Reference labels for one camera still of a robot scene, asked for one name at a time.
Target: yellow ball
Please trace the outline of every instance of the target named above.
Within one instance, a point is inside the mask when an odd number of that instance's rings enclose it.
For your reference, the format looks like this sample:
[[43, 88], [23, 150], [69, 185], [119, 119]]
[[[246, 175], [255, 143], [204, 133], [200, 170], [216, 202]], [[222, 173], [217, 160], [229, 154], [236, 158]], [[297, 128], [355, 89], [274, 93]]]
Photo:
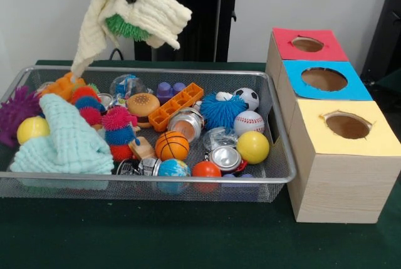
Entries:
[[47, 121], [42, 117], [30, 117], [19, 125], [17, 139], [20, 145], [35, 137], [47, 136], [50, 129]]
[[249, 131], [242, 134], [237, 142], [237, 151], [242, 159], [250, 164], [259, 164], [267, 158], [270, 151], [268, 139], [261, 133]]

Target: black cable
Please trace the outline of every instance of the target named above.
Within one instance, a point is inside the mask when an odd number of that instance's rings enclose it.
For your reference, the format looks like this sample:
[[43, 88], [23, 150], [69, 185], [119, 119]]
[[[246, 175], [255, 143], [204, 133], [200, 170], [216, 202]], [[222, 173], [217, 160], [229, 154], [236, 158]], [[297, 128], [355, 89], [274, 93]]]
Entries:
[[124, 61], [123, 53], [122, 53], [118, 48], [115, 48], [115, 49], [112, 51], [112, 53], [111, 53], [111, 55], [110, 55], [110, 57], [109, 57], [109, 60], [113, 60], [114, 54], [115, 54], [116, 52], [120, 55], [120, 59], [121, 59], [122, 61]]

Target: metal mesh tray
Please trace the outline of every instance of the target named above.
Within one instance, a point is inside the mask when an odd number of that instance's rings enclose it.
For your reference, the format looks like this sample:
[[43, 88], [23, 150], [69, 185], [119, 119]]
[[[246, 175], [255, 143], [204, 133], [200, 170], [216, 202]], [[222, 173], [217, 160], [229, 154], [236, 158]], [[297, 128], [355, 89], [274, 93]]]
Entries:
[[[67, 72], [65, 66], [33, 66], [15, 78], [2, 98], [5, 102], [16, 87], [31, 90], [54, 81]], [[296, 174], [294, 159], [284, 129], [273, 81], [267, 74], [245, 71], [197, 71], [141, 68], [89, 68], [83, 78], [103, 93], [109, 92], [114, 78], [135, 74], [146, 86], [156, 89], [160, 82], [195, 82], [205, 93], [233, 92], [241, 87], [254, 89], [260, 98], [259, 114], [265, 119], [265, 136], [271, 150], [261, 164], [247, 166], [245, 173], [255, 178], [145, 177], [87, 174], [14, 173], [9, 171], [16, 150], [0, 145], [0, 196], [24, 198], [152, 199], [181, 201], [272, 202], [283, 185]], [[159, 134], [142, 129], [154, 145]], [[204, 159], [205, 149], [198, 140], [191, 146], [185, 162], [190, 168]]]

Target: white cloth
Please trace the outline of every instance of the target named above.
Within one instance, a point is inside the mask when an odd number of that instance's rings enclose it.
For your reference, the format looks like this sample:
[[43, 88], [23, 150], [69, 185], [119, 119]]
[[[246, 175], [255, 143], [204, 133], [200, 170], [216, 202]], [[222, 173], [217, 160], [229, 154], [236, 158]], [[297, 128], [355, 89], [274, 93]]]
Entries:
[[146, 43], [159, 48], [164, 43], [178, 50], [178, 34], [187, 26], [192, 12], [176, 0], [91, 0], [81, 25], [78, 50], [71, 67], [75, 77], [81, 77], [85, 68], [107, 47], [109, 37], [118, 46], [105, 20], [119, 14], [126, 23], [147, 31], [151, 36]]

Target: wooden box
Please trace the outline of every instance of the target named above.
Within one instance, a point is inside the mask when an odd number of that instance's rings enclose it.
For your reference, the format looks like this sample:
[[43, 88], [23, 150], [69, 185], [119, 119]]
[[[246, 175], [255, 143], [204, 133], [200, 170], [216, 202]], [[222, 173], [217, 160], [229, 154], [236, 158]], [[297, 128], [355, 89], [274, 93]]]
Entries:
[[289, 139], [297, 222], [377, 222], [400, 172], [401, 145], [375, 102], [298, 99]]
[[276, 89], [283, 60], [348, 61], [348, 58], [330, 30], [273, 28], [266, 73], [272, 77]]
[[349, 62], [284, 60], [277, 96], [287, 132], [299, 98], [372, 100]]

